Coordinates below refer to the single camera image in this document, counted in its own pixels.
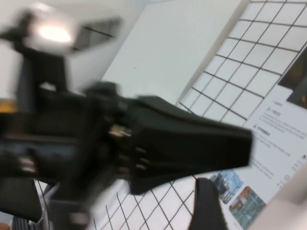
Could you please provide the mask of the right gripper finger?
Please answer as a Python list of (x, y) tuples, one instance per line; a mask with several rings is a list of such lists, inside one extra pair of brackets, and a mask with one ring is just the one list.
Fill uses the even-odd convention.
[(226, 220), (214, 183), (198, 178), (195, 183), (194, 209), (189, 230), (226, 230)]

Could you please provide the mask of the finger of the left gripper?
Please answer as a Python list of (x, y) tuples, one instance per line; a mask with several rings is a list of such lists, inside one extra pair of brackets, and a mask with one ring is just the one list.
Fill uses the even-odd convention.
[(167, 102), (166, 100), (158, 96), (143, 95), (143, 96), (138, 96), (136, 98), (132, 98), (132, 100), (140, 107), (150, 109), (158, 113), (159, 115), (168, 117), (173, 120), (185, 121), (194, 125), (214, 127), (217, 129), (227, 128), (227, 129), (240, 130), (243, 132), (248, 131), (247, 129), (239, 126), (225, 124), (208, 118), (200, 117), (195, 114), (191, 114), (187, 111), (184, 111), (176, 107), (175, 105)]
[(130, 192), (140, 195), (183, 177), (248, 166), (253, 134), (234, 126), (152, 129), (139, 132), (131, 141)]

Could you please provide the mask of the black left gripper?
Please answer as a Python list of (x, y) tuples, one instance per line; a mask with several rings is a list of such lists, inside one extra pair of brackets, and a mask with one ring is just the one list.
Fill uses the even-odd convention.
[(91, 92), (89, 96), (43, 90), (41, 106), (17, 111), (0, 106), (0, 175), (87, 186), (97, 174), (133, 182), (132, 126), (137, 99)]

